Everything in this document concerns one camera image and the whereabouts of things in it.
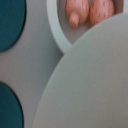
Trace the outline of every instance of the white curved surface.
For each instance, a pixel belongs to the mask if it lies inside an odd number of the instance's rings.
[[[127,12],[127,1],[128,0],[114,0],[117,13]],[[47,12],[51,31],[56,44],[64,54],[90,29],[88,22],[76,31],[69,27],[65,16],[65,2],[66,0],[47,0]],[[126,4],[125,10],[122,9],[123,4]]]
[[[55,38],[55,41],[62,52],[66,53],[72,45],[65,37],[61,29],[57,14],[57,0],[47,0],[47,12],[53,37]]]
[[[88,31],[61,60],[33,128],[127,128],[128,15]]]

